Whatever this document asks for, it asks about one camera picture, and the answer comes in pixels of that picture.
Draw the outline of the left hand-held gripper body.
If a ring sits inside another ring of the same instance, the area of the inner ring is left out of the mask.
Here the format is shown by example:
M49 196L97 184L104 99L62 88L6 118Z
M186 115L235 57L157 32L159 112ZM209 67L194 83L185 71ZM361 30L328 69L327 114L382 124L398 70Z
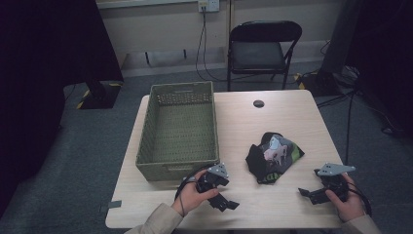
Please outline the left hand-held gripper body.
M229 183L229 174L224 163L203 167L201 171L203 173L196 179L196 190L199 193L215 190L218 186Z

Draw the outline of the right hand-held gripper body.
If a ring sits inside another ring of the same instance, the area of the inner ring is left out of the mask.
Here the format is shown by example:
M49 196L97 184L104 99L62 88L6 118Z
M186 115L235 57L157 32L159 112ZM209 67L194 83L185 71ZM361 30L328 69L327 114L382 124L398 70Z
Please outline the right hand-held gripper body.
M345 202L349 186L343 178L343 174L353 172L355 169L354 166L325 163L320 169L315 169L315 173L321 179L324 193L326 190L331 190L342 202Z

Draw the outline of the black printed garment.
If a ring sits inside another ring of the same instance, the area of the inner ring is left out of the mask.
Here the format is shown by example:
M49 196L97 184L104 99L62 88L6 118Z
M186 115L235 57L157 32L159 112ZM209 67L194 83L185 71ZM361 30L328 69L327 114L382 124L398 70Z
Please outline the black printed garment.
M259 145L252 144L245 158L258 184L274 184L305 155L293 141L279 133L265 133Z

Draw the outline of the green woven basket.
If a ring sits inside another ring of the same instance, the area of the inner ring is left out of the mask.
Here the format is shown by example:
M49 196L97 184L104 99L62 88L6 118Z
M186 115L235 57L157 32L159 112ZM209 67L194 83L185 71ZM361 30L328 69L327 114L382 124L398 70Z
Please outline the green woven basket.
M135 160L145 179L180 180L218 161L213 85L154 85Z

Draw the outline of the person's left hand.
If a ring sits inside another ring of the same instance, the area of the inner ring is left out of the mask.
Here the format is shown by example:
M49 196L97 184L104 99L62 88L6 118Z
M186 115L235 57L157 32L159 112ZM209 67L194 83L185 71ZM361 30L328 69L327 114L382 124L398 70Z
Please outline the person's left hand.
M196 209L203 201L211 199L217 195L218 190L216 188L199 193L196 188L196 183L190 182L183 187L171 207L182 217L185 217L191 211Z

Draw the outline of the person's right hand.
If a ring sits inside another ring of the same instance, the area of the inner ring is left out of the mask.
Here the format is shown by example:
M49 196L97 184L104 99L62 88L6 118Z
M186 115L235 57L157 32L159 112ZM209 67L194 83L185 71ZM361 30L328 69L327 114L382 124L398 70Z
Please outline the person's right hand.
M338 211L338 216L343 222L365 215L361 198L356 194L356 186L354 181L347 175L343 174L343 178L348 183L349 192L346 202L342 202L340 198L331 190L326 190L325 195L331 201Z

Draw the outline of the black stand base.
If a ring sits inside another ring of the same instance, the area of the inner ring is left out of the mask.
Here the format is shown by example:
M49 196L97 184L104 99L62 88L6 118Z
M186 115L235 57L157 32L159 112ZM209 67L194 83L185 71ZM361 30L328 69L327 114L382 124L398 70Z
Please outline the black stand base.
M78 109L109 109L115 104L123 86L122 83L102 84L98 81L87 82L88 90L77 105Z
M299 75L296 83L301 90L309 91L315 98L341 95L333 74L322 70Z

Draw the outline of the grey tape piece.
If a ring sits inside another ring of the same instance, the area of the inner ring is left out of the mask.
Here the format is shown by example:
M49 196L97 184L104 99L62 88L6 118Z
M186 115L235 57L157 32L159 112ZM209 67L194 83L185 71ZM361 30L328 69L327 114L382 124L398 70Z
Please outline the grey tape piece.
M108 202L106 205L100 206L99 211L101 213L105 213L110 209L120 208L121 206L122 206L122 200L111 201L111 202Z

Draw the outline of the white baseboard panel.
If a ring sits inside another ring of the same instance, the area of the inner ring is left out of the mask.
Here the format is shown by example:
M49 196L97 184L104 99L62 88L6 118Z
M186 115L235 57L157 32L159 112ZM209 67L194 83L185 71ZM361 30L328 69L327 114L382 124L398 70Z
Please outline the white baseboard panel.
M133 52L127 54L121 71L125 78L204 71L226 66L225 52L222 47L204 49L182 49L160 52Z

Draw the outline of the dark curtain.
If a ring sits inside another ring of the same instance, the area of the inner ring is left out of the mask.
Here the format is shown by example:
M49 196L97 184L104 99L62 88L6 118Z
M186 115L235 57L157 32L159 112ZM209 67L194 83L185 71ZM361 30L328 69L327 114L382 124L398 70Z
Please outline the dark curtain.
M96 0L0 0L0 218L54 143L64 88L122 79Z
M390 118L413 137L413 0L363 0L348 64Z

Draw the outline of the black folding chair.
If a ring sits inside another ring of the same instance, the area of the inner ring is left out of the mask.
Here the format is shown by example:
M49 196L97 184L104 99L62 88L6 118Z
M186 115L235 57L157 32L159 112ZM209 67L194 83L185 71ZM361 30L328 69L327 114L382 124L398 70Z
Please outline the black folding chair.
M253 20L234 27L229 35L227 53L227 90L233 74L283 75L286 86L294 47L302 27L291 20Z

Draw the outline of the grey upright column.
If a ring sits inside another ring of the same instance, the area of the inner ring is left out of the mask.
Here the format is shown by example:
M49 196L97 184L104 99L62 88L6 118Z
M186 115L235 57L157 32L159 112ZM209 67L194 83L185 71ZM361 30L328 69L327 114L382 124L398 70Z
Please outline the grey upright column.
M342 71L354 37L362 3L363 0L345 0L319 70L320 76Z

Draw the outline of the white wall socket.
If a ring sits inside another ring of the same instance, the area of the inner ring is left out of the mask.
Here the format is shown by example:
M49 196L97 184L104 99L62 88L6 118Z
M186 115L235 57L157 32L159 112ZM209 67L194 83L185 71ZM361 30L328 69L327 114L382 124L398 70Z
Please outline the white wall socket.
M219 0L198 0L200 13L217 13L220 10Z

